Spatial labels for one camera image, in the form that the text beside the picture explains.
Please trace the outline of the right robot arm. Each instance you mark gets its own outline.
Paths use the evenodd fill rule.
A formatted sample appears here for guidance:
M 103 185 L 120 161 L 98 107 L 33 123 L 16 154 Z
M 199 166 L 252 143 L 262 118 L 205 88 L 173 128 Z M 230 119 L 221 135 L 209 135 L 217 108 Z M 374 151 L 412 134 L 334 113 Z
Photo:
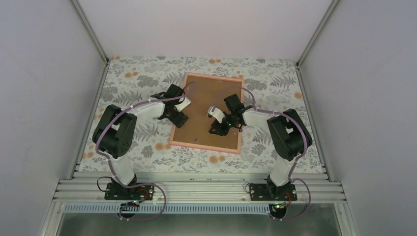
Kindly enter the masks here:
M 294 109 L 277 112 L 245 106 L 236 94 L 226 97 L 224 102 L 228 112 L 216 106 L 208 109 L 208 117 L 214 119 L 209 133 L 225 136 L 231 128 L 241 130 L 244 126 L 268 129 L 278 157 L 267 178 L 266 193 L 270 199 L 279 200 L 285 194 L 284 185 L 291 181 L 298 160 L 312 145 L 310 133 Z

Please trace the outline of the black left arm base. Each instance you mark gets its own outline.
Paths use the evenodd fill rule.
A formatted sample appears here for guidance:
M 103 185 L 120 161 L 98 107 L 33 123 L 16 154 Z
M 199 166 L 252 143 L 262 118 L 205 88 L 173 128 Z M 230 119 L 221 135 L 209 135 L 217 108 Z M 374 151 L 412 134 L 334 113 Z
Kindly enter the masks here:
M 126 201 L 151 201 L 153 199 L 154 186 L 140 185 L 135 188 L 124 188 L 116 182 L 110 182 L 106 186 L 105 200 Z

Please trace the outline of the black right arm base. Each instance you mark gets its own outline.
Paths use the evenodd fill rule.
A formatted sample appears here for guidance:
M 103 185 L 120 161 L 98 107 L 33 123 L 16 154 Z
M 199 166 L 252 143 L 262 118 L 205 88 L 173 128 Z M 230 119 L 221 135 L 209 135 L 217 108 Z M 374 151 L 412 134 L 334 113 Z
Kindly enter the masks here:
M 282 186 L 273 183 L 249 183 L 247 192 L 252 201 L 296 201 L 295 185 L 287 182 Z

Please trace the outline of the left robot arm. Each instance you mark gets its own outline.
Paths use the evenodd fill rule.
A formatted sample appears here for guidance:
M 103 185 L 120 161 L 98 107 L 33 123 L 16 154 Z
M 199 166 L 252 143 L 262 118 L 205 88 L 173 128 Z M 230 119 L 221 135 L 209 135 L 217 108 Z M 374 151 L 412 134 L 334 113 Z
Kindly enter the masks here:
M 107 159 L 112 179 L 119 184 L 117 192 L 124 199 L 133 198 L 137 192 L 136 175 L 125 157 L 132 145 L 136 125 L 157 118 L 168 119 L 177 128 L 182 127 L 188 120 L 183 109 L 191 104 L 188 96 L 196 87 L 195 82 L 184 88 L 171 84 L 167 91 L 153 94 L 125 109 L 116 105 L 105 109 L 92 140 L 96 153 Z

